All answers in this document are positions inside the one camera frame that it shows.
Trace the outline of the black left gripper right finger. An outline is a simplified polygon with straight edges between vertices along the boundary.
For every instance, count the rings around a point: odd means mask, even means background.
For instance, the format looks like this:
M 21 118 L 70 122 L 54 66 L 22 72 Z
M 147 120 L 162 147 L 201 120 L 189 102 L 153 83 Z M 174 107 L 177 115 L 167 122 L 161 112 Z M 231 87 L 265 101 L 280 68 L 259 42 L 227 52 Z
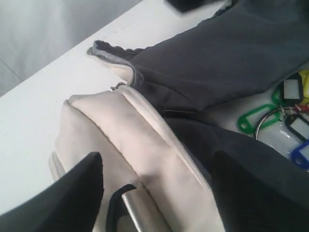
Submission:
M 267 186 L 225 152 L 215 154 L 211 185 L 227 232 L 307 232 L 309 209 Z

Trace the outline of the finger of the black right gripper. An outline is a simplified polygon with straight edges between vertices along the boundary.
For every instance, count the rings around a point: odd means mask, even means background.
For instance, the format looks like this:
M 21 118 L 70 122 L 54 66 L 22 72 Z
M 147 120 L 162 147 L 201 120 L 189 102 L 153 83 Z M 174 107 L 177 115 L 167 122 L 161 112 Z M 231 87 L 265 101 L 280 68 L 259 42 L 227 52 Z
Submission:
M 213 4 L 217 0 L 166 0 L 176 11 L 180 13 L 187 13 L 203 7 L 208 4 Z

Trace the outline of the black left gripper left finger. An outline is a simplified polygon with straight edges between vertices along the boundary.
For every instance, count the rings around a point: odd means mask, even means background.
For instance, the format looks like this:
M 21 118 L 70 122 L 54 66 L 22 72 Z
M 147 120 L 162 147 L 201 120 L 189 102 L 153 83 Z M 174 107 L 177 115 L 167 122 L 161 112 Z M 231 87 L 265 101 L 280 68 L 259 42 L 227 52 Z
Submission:
M 53 185 L 1 215 L 2 232 L 91 232 L 103 197 L 100 153 L 91 152 Z

